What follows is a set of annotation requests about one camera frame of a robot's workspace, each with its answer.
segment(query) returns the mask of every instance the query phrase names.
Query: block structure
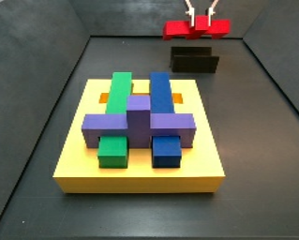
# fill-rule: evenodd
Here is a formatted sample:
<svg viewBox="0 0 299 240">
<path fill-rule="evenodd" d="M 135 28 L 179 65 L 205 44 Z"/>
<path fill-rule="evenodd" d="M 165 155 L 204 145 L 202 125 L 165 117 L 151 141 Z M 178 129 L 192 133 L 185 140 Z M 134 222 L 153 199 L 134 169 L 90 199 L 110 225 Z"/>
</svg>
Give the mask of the block structure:
<svg viewBox="0 0 299 240">
<path fill-rule="evenodd" d="M 193 141 L 197 131 L 193 113 L 151 113 L 150 114 L 150 131 L 142 126 L 142 131 L 135 131 L 141 124 L 149 124 L 149 118 L 145 122 L 133 119 L 137 126 L 131 126 L 127 122 L 129 114 L 86 114 L 83 120 L 83 136 L 87 148 L 98 148 L 102 136 L 127 136 L 130 140 L 130 148 L 150 147 L 150 138 L 153 136 L 179 136 L 183 148 L 193 147 Z"/>
<path fill-rule="evenodd" d="M 174 104 L 175 113 L 193 113 L 197 125 L 193 148 L 182 149 L 182 167 L 153 168 L 151 150 L 145 148 L 130 149 L 127 169 L 99 167 L 99 149 L 86 147 L 82 123 L 86 113 L 106 113 L 106 105 L 95 100 L 110 91 L 110 84 L 111 80 L 89 80 L 54 172 L 59 187 L 67 193 L 216 192 L 225 172 L 194 80 L 170 81 L 173 93 L 183 97 L 183 103 Z M 133 84 L 135 94 L 150 93 L 150 80 Z"/>
<path fill-rule="evenodd" d="M 163 29 L 163 40 L 173 37 L 185 37 L 188 40 L 198 39 L 202 35 L 212 35 L 213 39 L 222 38 L 230 33 L 230 20 L 213 20 L 209 26 L 209 16 L 196 16 L 196 25 L 190 21 L 167 21 Z"/>
</svg>

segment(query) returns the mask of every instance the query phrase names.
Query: dark gray surface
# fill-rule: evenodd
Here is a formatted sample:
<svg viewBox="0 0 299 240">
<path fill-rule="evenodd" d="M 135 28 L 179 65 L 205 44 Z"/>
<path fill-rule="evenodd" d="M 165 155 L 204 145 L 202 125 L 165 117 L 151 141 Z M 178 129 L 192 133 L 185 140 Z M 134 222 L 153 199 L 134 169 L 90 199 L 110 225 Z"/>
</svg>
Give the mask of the dark gray surface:
<svg viewBox="0 0 299 240">
<path fill-rule="evenodd" d="M 272 0 L 245 41 L 299 111 L 299 0 Z"/>
<path fill-rule="evenodd" d="M 93 36 L 162 36 L 166 21 L 186 20 L 183 0 L 70 0 Z M 232 19 L 226 38 L 242 38 L 269 0 L 221 0 L 216 19 Z M 205 15 L 210 0 L 192 0 Z"/>
<path fill-rule="evenodd" d="M 89 39 L 67 0 L 0 3 L 0 215 Z"/>
<path fill-rule="evenodd" d="M 197 79 L 228 178 L 212 194 L 63 194 L 57 161 L 89 78 L 147 79 L 170 70 L 170 46 L 212 46 Z M 3 239 L 299 236 L 299 116 L 242 40 L 93 38 L 0 222 Z"/>
</svg>

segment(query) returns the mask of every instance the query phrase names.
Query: gray floor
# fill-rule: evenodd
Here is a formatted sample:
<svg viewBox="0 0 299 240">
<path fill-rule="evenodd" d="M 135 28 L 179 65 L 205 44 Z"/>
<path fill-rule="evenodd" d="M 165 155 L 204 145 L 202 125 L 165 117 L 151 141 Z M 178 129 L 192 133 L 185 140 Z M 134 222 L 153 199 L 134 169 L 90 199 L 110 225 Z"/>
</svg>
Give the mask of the gray floor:
<svg viewBox="0 0 299 240">
<path fill-rule="evenodd" d="M 87 79 L 170 71 L 181 45 L 221 56 L 216 74 L 170 74 L 198 82 L 228 174 L 220 191 L 63 194 L 51 177 Z M 78 236 L 299 236 L 299 116 L 242 40 L 91 39 L 0 221 L 4 239 Z"/>
</svg>

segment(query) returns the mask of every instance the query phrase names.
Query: blue block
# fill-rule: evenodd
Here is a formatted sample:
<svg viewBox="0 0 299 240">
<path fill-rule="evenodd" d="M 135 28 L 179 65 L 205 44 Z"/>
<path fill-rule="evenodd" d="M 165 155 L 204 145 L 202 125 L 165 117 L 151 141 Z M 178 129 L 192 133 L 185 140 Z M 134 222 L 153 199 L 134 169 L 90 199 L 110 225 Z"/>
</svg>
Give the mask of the blue block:
<svg viewBox="0 0 299 240">
<path fill-rule="evenodd" d="M 197 127 L 192 113 L 154 113 L 150 127 L 151 136 L 179 136 L 182 147 L 193 148 Z"/>
<path fill-rule="evenodd" d="M 174 113 L 174 102 L 167 72 L 150 74 L 151 113 Z"/>
<path fill-rule="evenodd" d="M 181 168 L 182 147 L 179 137 L 153 137 L 153 168 Z"/>
</svg>

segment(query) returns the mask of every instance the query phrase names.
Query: black block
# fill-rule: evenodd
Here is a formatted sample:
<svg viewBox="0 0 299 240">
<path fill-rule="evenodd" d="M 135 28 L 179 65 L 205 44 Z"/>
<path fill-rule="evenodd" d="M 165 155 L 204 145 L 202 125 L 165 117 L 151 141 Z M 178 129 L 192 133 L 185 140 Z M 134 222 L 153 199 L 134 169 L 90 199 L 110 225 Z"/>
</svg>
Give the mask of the black block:
<svg viewBox="0 0 299 240">
<path fill-rule="evenodd" d="M 220 56 L 212 56 L 210 47 L 171 47 L 173 72 L 216 73 Z"/>
</svg>

